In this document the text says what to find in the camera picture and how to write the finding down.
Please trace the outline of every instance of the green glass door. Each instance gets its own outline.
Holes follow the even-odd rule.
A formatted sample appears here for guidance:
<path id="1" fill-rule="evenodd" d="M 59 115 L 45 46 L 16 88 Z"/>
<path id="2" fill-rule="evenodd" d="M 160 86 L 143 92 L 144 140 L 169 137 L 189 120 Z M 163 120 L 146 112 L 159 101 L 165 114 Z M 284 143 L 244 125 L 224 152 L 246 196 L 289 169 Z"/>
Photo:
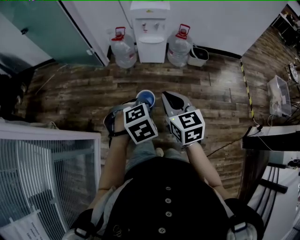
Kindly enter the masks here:
<path id="1" fill-rule="evenodd" d="M 0 12 L 57 62 L 102 65 L 57 1 L 1 1 Z"/>

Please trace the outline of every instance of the door handle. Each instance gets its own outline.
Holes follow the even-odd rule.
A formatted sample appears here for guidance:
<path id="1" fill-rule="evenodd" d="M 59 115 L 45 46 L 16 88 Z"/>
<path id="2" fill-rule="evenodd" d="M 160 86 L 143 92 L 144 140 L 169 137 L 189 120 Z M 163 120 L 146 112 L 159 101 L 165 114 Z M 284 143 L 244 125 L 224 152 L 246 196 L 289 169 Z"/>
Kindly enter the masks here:
<path id="1" fill-rule="evenodd" d="M 28 32 L 28 28 L 23 28 L 23 29 L 21 30 L 22 35 L 26 34 L 27 32 Z"/>

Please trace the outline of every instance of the red bottle handle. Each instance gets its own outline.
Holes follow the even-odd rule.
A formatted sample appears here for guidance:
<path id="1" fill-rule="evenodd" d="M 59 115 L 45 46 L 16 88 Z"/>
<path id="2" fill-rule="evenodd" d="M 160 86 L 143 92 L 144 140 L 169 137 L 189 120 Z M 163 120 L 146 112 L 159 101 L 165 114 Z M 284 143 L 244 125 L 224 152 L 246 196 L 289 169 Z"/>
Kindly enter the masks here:
<path id="1" fill-rule="evenodd" d="M 183 33 L 181 33 L 180 32 L 180 30 L 181 30 L 181 27 L 186 27 L 188 30 L 187 30 L 187 32 L 185 33 L 185 34 L 183 34 Z M 185 25 L 185 24 L 180 24 L 180 27 L 179 27 L 179 30 L 178 30 L 178 33 L 176 34 L 176 37 L 178 37 L 178 38 L 182 38 L 182 39 L 187 39 L 187 36 L 188 36 L 188 32 L 189 32 L 189 30 L 191 29 L 191 27 L 190 26 L 188 26 L 188 25 Z"/>
<path id="2" fill-rule="evenodd" d="M 115 33 L 116 37 L 112 38 L 112 41 L 121 41 L 124 38 L 124 35 L 125 35 L 125 27 L 117 27 Z"/>

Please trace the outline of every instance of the shoe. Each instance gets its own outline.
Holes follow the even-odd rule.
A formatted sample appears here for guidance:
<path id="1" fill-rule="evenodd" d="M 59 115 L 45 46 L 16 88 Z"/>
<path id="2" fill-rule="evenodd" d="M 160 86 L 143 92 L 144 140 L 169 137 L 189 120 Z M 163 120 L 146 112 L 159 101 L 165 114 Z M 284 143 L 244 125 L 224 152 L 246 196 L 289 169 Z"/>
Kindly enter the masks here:
<path id="1" fill-rule="evenodd" d="M 156 156 L 158 156 L 158 157 L 164 156 L 164 151 L 161 148 L 156 148 L 155 152 L 156 152 Z"/>

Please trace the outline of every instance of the water bottle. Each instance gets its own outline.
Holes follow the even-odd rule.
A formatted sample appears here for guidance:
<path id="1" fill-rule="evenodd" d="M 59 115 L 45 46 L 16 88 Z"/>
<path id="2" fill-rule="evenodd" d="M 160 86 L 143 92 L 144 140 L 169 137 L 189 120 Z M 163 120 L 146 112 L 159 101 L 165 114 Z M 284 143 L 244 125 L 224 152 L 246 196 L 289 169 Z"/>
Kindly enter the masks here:
<path id="1" fill-rule="evenodd" d="M 177 67 L 187 64 L 189 51 L 193 47 L 193 41 L 188 36 L 189 29 L 189 26 L 180 24 L 178 32 L 173 33 L 168 39 L 168 60 Z"/>
<path id="2" fill-rule="evenodd" d="M 133 39 L 125 34 L 125 27 L 116 28 L 116 36 L 111 40 L 111 47 L 119 67 L 130 68 L 135 64 L 135 44 Z"/>

